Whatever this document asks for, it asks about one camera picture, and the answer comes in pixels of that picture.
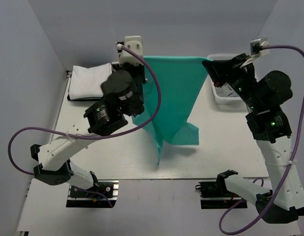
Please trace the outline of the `teal t-shirt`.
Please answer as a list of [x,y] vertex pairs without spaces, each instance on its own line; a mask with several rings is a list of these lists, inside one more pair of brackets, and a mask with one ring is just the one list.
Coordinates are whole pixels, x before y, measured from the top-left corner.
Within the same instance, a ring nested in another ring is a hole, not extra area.
[[157,88],[146,69],[148,81],[143,86],[145,110],[133,117],[133,124],[139,126],[157,112],[156,117],[143,129],[152,136],[158,158],[161,157],[164,143],[199,145],[199,129],[187,120],[208,75],[202,65],[205,58],[145,56],[144,59],[159,82],[161,104],[157,110]]

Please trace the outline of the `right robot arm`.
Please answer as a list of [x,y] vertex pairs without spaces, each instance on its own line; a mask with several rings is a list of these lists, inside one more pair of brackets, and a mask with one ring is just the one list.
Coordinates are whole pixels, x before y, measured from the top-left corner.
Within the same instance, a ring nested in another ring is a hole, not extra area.
[[304,215],[304,189],[290,161],[292,131],[281,109],[293,95],[291,80],[277,70],[257,80],[254,66],[246,60],[247,55],[241,54],[230,60],[204,60],[202,64],[214,86],[229,85],[246,104],[247,125],[265,160],[272,188],[257,186],[233,170],[217,176],[216,188],[222,196],[235,193],[255,205],[269,224],[290,223]]

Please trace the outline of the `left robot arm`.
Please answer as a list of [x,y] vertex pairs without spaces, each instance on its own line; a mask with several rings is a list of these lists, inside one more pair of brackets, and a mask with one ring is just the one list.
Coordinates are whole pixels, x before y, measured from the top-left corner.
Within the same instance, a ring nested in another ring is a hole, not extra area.
[[101,84],[102,98],[87,108],[68,131],[48,144],[31,146],[32,157],[37,158],[35,179],[50,186],[69,183],[87,195],[98,192],[98,180],[94,172],[84,170],[71,157],[100,138],[108,138],[125,127],[126,116],[137,116],[144,111],[144,66],[128,62],[118,65]]

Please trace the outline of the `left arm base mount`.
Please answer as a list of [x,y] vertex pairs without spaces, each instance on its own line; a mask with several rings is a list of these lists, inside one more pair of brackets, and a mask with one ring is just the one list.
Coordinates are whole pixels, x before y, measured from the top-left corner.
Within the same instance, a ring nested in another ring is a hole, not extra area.
[[98,186],[81,191],[70,186],[66,200],[67,208],[113,208],[119,191],[118,180],[99,180]]

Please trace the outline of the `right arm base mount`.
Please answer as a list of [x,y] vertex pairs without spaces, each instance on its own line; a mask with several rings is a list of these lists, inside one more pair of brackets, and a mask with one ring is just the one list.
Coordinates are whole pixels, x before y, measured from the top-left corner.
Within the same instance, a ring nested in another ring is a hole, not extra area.
[[202,181],[195,185],[200,193],[201,209],[229,209],[240,201],[235,193],[223,195],[215,181]]

